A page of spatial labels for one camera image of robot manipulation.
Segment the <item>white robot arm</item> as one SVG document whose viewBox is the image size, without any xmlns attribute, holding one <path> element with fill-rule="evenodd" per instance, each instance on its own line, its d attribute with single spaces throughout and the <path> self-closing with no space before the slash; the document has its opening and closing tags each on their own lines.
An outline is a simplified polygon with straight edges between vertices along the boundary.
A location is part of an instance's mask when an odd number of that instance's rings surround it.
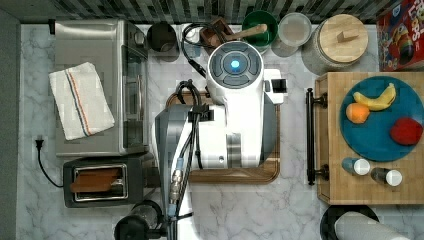
<svg viewBox="0 0 424 240">
<path fill-rule="evenodd" d="M 254 182 L 278 142 L 277 106 L 284 94 L 273 89 L 280 72 L 266 69 L 260 52 L 242 41 L 217 47 L 206 70 L 208 96 L 191 81 L 177 87 L 177 104 L 154 120 L 152 146 L 159 164 L 164 211 L 163 236 L 196 235 L 191 183 Z"/>
</svg>

